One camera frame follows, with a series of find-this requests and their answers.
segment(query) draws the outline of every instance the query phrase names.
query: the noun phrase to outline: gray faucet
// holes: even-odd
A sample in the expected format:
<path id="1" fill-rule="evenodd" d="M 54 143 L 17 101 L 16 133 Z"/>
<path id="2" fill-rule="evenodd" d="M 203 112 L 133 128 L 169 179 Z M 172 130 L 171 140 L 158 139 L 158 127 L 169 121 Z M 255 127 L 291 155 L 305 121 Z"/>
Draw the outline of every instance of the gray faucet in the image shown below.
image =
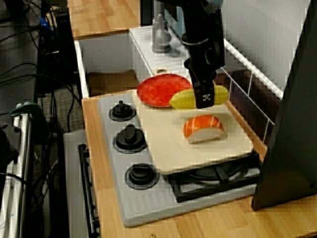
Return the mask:
<path id="1" fill-rule="evenodd" d="M 168 32 L 167 21 L 164 18 L 163 3 L 153 0 L 154 19 L 152 24 L 152 51 L 156 53 L 166 53 L 171 50 L 171 35 Z"/>

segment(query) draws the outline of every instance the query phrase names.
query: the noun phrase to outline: salmon nigiri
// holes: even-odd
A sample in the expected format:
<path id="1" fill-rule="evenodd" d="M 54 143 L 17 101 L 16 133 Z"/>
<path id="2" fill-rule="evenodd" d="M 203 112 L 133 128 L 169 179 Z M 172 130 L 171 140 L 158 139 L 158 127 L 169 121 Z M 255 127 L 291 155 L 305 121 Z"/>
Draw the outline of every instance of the salmon nigiri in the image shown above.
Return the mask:
<path id="1" fill-rule="evenodd" d="M 189 143 L 196 143 L 221 137 L 223 128 L 215 116 L 202 115 L 188 120 L 183 126 L 183 134 Z"/>

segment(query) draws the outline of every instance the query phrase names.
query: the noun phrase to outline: wooden countertop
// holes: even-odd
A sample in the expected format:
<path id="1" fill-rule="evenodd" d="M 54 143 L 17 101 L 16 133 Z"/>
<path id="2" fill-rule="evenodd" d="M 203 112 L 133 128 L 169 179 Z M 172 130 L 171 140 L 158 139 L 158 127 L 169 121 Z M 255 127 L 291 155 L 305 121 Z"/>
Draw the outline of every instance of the wooden countertop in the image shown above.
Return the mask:
<path id="1" fill-rule="evenodd" d="M 70 0 L 74 40 L 127 32 L 139 27 L 139 0 Z"/>
<path id="2" fill-rule="evenodd" d="M 121 222 L 97 101 L 83 100 L 84 120 L 102 237 L 110 238 L 308 238 L 317 235 L 317 195 L 253 211 L 252 197 L 135 228 Z M 226 104 L 252 139 L 261 158 L 266 147 L 232 107 Z"/>

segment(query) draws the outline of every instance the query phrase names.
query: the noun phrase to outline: red plate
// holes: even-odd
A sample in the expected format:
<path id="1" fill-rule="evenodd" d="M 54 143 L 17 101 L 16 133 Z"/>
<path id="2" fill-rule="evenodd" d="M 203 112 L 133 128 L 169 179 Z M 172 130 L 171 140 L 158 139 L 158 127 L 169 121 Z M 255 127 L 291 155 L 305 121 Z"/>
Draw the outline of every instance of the red plate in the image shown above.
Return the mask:
<path id="1" fill-rule="evenodd" d="M 169 101 L 179 91 L 189 89 L 190 82 L 176 74 L 159 74 L 139 84 L 137 94 L 142 102 L 153 107 L 170 107 Z"/>

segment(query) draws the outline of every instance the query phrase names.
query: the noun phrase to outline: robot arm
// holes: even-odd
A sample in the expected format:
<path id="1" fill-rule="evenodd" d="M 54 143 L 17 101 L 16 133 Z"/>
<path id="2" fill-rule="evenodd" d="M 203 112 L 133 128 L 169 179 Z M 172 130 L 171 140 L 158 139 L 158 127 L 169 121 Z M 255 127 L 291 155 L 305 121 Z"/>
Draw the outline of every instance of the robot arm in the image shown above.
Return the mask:
<path id="1" fill-rule="evenodd" d="M 184 63 L 189 69 L 197 108 L 214 104 L 213 79 L 224 66 L 224 43 L 221 10 L 208 13 L 204 0 L 159 0 L 182 7 L 186 33 L 182 43 L 190 58 Z"/>

